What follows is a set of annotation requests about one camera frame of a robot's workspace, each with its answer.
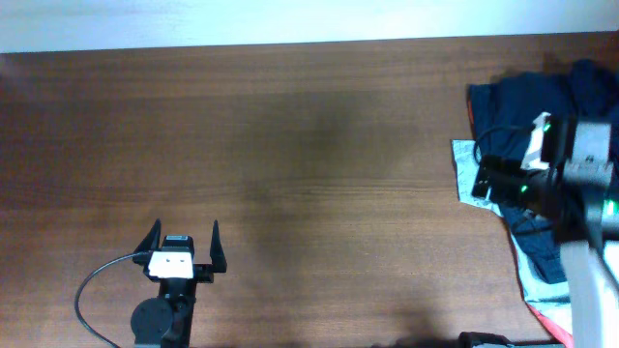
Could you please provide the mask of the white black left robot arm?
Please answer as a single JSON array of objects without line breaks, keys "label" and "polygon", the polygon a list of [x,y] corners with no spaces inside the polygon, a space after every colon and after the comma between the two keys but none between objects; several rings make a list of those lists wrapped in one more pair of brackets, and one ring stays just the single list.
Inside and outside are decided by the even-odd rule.
[{"label": "white black left robot arm", "polygon": [[134,250],[132,261],[144,275],[159,285],[158,295],[141,302],[133,311],[131,328],[135,347],[188,348],[196,287],[212,283],[214,275],[227,271],[219,224],[213,224],[209,264],[195,264],[193,238],[187,235],[162,235],[156,220],[149,233]]}]

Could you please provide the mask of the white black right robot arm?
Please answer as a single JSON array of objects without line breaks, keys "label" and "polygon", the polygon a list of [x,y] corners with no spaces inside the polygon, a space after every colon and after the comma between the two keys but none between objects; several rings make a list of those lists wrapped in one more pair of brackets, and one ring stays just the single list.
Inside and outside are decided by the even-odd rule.
[{"label": "white black right robot arm", "polygon": [[604,247],[618,239],[618,189],[610,158],[612,125],[547,115],[537,127],[546,169],[485,155],[472,194],[551,220],[569,285],[577,347],[618,344],[618,276]]}]

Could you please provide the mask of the navy blue shorts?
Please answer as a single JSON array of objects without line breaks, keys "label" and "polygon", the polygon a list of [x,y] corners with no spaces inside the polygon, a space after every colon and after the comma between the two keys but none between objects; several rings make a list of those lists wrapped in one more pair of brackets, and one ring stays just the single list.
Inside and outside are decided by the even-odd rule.
[{"label": "navy blue shorts", "polygon": [[469,114],[478,153],[522,160],[542,113],[561,118],[618,122],[618,73],[580,60],[565,73],[523,72],[468,87]]}]

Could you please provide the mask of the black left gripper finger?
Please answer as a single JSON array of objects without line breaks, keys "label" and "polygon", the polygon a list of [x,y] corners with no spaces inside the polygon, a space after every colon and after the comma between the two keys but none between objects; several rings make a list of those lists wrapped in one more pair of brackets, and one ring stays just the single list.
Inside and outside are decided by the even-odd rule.
[{"label": "black left gripper finger", "polygon": [[138,244],[135,253],[154,251],[159,247],[161,240],[162,223],[159,219],[156,219],[150,231],[144,237],[144,239]]},{"label": "black left gripper finger", "polygon": [[211,269],[214,274],[225,274],[227,271],[227,261],[221,244],[221,234],[219,222],[214,221],[211,245],[209,250],[211,258]]}]

